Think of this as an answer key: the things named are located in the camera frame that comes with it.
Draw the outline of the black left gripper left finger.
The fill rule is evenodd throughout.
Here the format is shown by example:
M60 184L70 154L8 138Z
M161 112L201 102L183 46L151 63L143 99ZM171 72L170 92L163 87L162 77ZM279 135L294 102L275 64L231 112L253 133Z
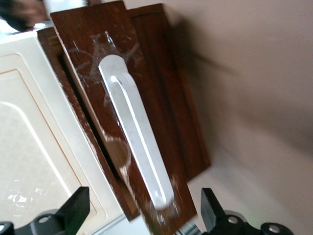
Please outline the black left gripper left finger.
M9 221L0 223L2 235L75 235L90 212L89 187L79 187L54 213L43 213L15 229Z

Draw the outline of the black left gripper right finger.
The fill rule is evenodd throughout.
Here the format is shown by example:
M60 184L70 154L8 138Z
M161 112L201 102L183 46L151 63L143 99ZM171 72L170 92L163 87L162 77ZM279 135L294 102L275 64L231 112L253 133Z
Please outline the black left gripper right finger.
M278 223L264 223L259 229L234 214L226 214L211 188L201 189L201 216L205 235L291 235L293 232Z

